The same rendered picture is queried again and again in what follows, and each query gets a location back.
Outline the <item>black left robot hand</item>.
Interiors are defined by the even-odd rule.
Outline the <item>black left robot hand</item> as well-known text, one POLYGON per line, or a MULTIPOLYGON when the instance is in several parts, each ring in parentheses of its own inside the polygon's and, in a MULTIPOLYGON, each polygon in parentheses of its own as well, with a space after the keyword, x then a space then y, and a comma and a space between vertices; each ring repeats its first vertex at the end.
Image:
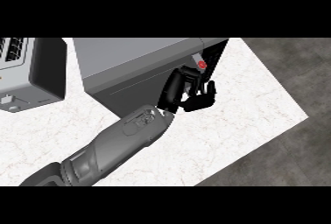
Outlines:
POLYGON ((184 66, 172 71, 160 94, 159 108, 172 113, 179 108, 193 112, 215 104, 215 96, 215 81, 206 78, 197 68, 184 66))

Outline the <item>grey milk carton red dot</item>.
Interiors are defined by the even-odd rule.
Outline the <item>grey milk carton red dot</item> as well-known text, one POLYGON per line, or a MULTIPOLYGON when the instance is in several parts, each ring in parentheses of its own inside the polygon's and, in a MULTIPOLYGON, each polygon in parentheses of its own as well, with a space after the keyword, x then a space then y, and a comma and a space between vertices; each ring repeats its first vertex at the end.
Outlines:
POLYGON ((194 55, 193 55, 193 60, 198 66, 200 69, 206 69, 207 68, 207 63, 203 59, 203 56, 201 54, 197 52, 194 55))

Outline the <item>grey microwave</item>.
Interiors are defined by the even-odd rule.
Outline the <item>grey microwave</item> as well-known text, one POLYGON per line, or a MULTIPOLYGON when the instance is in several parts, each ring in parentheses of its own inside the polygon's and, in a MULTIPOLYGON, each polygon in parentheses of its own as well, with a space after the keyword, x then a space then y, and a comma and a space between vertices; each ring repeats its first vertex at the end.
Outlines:
POLYGON ((228 38, 74 38, 86 93, 120 117, 160 101, 172 71, 197 68, 210 79, 228 38), (201 54, 200 69, 193 55, 201 54))

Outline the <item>grey toaster oven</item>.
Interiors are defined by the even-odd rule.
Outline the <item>grey toaster oven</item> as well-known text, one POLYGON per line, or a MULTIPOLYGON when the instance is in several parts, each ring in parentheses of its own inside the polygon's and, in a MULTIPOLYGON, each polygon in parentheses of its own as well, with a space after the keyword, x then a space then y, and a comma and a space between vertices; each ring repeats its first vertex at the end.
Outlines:
POLYGON ((17 113, 61 102, 68 45, 62 38, 0 38, 0 109, 17 113))

